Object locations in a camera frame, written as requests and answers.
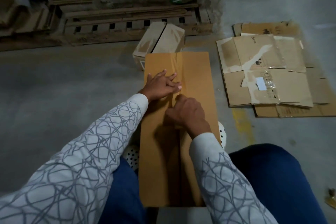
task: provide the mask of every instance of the leg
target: leg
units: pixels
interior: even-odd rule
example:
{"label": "leg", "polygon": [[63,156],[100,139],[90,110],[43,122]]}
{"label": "leg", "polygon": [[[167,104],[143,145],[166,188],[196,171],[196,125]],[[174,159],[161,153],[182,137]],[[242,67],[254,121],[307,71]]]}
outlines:
{"label": "leg", "polygon": [[139,197],[138,177],[123,157],[113,172],[113,178],[99,224],[146,223],[146,212]]}
{"label": "leg", "polygon": [[251,145],[229,155],[279,224],[327,224],[299,162],[283,148]]}

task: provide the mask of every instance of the box flap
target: box flap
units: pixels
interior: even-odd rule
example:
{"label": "box flap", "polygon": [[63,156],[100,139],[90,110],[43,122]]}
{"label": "box flap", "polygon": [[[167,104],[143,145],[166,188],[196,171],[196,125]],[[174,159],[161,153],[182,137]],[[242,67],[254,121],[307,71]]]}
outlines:
{"label": "box flap", "polygon": [[243,23],[241,31],[252,34],[273,34],[282,36],[300,35],[300,26],[293,21],[269,23]]}
{"label": "box flap", "polygon": [[296,105],[313,107],[305,73],[290,72],[286,69],[272,69],[271,74],[281,103],[296,102]]}
{"label": "box flap", "polygon": [[[182,72],[183,93],[198,100],[205,119],[220,141],[215,95],[207,52],[151,53],[146,55],[148,73],[167,69]],[[165,119],[172,95],[150,103],[141,122],[139,194],[145,207],[203,206],[194,167],[189,156],[191,138]]]}
{"label": "box flap", "polygon": [[233,39],[242,66],[258,57],[250,66],[251,69],[285,68],[280,52],[275,49],[273,35],[240,36]]}
{"label": "box flap", "polygon": [[330,103],[328,94],[328,80],[320,78],[319,70],[316,68],[307,68],[307,79],[309,83],[310,93],[315,104]]}
{"label": "box flap", "polygon": [[[215,93],[211,76],[209,55],[207,52],[180,52],[177,55],[177,62],[182,66],[182,87],[183,94],[193,97],[199,101],[205,112],[205,120],[208,121],[211,131],[217,141],[221,138],[218,129],[217,108]],[[192,140],[184,132],[180,132],[180,156],[181,156],[181,206],[194,207],[204,206],[201,192],[199,190],[195,170],[189,156],[189,147]]]}
{"label": "box flap", "polygon": [[166,22],[161,21],[152,22],[135,48],[133,56],[144,57],[147,53],[151,53],[166,24]]}
{"label": "box flap", "polygon": [[288,71],[305,73],[302,48],[298,39],[287,36],[274,36],[275,43],[285,60]]}
{"label": "box flap", "polygon": [[226,93],[229,106],[248,105],[251,103],[250,93],[247,87],[241,87],[245,78],[244,71],[224,74]]}
{"label": "box flap", "polygon": [[[173,74],[170,53],[146,55],[148,73]],[[141,121],[139,195],[145,207],[180,206],[179,136],[174,125],[164,125],[171,96],[152,102]]]}
{"label": "box flap", "polygon": [[184,29],[167,24],[152,53],[175,53],[184,46]]}
{"label": "box flap", "polygon": [[233,37],[216,42],[221,62],[222,72],[231,73],[242,70]]}

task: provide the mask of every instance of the forearm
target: forearm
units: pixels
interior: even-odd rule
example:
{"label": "forearm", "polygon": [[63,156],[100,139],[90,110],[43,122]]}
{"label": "forearm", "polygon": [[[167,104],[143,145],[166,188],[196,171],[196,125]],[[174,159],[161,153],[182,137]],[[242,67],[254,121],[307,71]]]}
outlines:
{"label": "forearm", "polygon": [[189,154],[214,223],[277,223],[212,133],[195,137]]}
{"label": "forearm", "polygon": [[0,220],[97,223],[113,181],[111,174],[147,107],[147,98],[136,94],[92,123],[23,188],[0,199]]}

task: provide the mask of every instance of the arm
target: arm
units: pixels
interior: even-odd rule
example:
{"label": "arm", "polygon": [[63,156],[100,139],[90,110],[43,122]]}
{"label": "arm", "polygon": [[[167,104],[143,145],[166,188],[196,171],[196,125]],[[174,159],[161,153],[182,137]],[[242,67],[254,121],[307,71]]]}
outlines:
{"label": "arm", "polygon": [[195,137],[189,154],[214,223],[277,223],[213,133]]}
{"label": "arm", "polygon": [[213,223],[277,223],[218,143],[199,102],[179,95],[166,115],[193,139],[189,154]]}
{"label": "arm", "polygon": [[126,102],[96,120],[41,166],[20,190],[0,198],[1,223],[97,223],[112,172],[148,103],[180,90],[165,71]]}

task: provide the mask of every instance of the gray floor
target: gray floor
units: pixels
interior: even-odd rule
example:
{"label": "gray floor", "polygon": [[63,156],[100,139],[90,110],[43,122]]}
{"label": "gray floor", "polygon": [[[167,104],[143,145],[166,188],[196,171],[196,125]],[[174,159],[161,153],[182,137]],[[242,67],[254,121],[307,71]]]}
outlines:
{"label": "gray floor", "polygon": [[[336,0],[223,0],[221,34],[239,22],[295,20],[336,91]],[[329,24],[319,29],[321,24]],[[187,37],[185,50],[208,51],[226,150],[274,143],[300,162],[330,223],[336,211],[324,203],[336,187],[336,118],[255,118],[250,108],[228,108],[215,40]],[[0,193],[22,186],[68,141],[106,111],[137,92],[143,73],[131,53],[137,42],[45,48],[0,54]],[[159,223],[210,223],[206,209],[161,209]]]}

